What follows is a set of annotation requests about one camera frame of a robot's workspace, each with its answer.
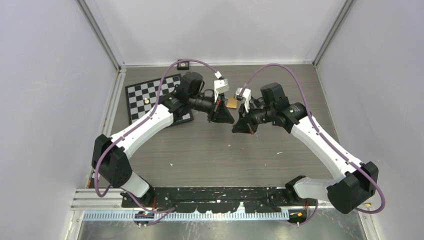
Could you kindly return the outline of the brass padlock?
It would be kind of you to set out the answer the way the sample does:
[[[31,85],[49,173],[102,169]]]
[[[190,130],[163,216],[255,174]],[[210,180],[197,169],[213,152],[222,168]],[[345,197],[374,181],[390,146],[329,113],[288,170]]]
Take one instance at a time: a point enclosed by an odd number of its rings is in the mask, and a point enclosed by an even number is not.
[[[235,98],[233,98],[233,97],[228,97],[226,99],[226,106],[229,109],[234,109],[235,110],[238,107],[238,100],[235,99]]]

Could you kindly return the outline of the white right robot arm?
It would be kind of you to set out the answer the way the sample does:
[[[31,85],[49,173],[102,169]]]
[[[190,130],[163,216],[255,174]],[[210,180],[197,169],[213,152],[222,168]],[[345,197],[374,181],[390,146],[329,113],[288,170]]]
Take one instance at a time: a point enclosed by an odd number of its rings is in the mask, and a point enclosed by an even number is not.
[[[313,179],[300,175],[287,182],[285,198],[291,205],[304,199],[330,202],[339,212],[348,214],[371,198],[379,169],[371,161],[363,163],[338,144],[316,121],[306,107],[290,103],[282,86],[276,82],[260,89],[254,99],[250,89],[238,88],[235,99],[244,103],[238,110],[239,119],[233,133],[254,134],[260,124],[284,128],[305,144],[330,172],[331,179]]]

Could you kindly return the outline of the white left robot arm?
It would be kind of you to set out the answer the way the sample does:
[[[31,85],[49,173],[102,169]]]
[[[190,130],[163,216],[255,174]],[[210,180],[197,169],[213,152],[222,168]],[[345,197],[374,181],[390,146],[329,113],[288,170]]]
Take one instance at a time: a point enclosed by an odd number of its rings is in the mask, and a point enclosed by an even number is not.
[[[196,110],[207,114],[207,121],[233,124],[234,118],[225,105],[228,80],[220,76],[213,82],[213,95],[206,96],[201,90],[203,76],[187,72],[172,91],[159,97],[159,104],[120,132],[108,137],[99,135],[94,141],[92,167],[95,176],[102,176],[113,188],[130,192],[141,207],[153,202],[151,185],[131,168],[129,159],[147,140]]]

